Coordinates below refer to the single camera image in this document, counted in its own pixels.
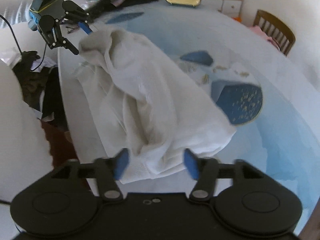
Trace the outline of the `white cabinet with wood top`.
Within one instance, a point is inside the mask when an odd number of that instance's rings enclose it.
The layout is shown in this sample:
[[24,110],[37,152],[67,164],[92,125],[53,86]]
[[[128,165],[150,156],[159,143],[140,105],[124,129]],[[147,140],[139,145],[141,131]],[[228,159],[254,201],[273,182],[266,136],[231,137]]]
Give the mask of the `white cabinet with wood top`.
[[234,18],[241,17],[243,1],[244,0],[201,0],[201,5]]

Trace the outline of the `orange item by cabinet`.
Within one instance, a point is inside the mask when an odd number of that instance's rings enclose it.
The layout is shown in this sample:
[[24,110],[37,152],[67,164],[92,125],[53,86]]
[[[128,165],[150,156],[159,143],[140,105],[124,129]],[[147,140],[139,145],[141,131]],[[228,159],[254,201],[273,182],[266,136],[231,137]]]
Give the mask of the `orange item by cabinet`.
[[242,18],[241,18],[241,17],[234,17],[233,19],[234,19],[235,21],[237,21],[237,22],[240,22],[240,23],[242,22]]

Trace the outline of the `blue patterned table mat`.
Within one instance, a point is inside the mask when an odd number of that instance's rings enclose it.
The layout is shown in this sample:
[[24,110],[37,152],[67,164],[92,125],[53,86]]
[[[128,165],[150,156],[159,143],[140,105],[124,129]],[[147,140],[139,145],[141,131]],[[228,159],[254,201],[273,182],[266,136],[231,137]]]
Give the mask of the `blue patterned table mat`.
[[319,187],[319,92],[275,48],[204,6],[137,5],[102,21],[148,37],[225,110],[238,130],[222,160]]

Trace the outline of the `pink garment on chair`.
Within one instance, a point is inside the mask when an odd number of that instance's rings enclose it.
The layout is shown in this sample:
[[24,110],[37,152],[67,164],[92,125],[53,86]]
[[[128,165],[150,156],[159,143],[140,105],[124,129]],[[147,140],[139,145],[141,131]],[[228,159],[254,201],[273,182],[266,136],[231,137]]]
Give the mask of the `pink garment on chair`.
[[253,27],[249,27],[249,30],[251,30],[253,33],[258,35],[259,37],[261,37],[262,39],[264,39],[268,43],[272,44],[272,46],[274,46],[278,51],[280,51],[280,44],[278,43],[278,41],[276,41],[276,39],[274,39],[274,38],[268,36],[266,33],[264,33],[259,26],[256,25]]

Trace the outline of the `brown wooden chair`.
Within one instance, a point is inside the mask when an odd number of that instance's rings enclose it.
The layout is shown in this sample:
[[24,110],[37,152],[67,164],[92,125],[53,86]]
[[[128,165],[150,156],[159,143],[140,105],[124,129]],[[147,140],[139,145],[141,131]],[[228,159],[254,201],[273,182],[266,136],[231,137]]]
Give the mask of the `brown wooden chair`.
[[292,30],[279,18],[264,10],[258,10],[253,26],[259,26],[264,33],[276,39],[280,51],[287,56],[295,44],[296,37]]

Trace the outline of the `dark clothes pile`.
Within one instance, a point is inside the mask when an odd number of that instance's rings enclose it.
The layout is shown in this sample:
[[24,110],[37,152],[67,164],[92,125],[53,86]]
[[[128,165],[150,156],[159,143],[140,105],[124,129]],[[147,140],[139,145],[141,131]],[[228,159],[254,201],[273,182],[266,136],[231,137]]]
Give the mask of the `dark clothes pile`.
[[50,144],[53,166],[58,167],[77,155],[72,142],[67,139],[67,119],[62,101],[58,68],[52,64],[34,71],[33,66],[40,56],[36,51],[24,51],[22,58],[13,67],[23,100],[39,117],[41,126]]

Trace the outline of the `white sweater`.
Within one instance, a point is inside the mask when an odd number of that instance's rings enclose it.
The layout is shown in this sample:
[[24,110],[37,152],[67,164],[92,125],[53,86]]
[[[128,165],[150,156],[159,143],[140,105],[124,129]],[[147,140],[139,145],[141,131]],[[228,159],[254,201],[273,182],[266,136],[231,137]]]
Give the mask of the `white sweater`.
[[236,132],[227,116],[144,35],[112,26],[79,42],[79,80],[109,157],[128,148],[123,184],[184,169],[183,152],[211,157]]

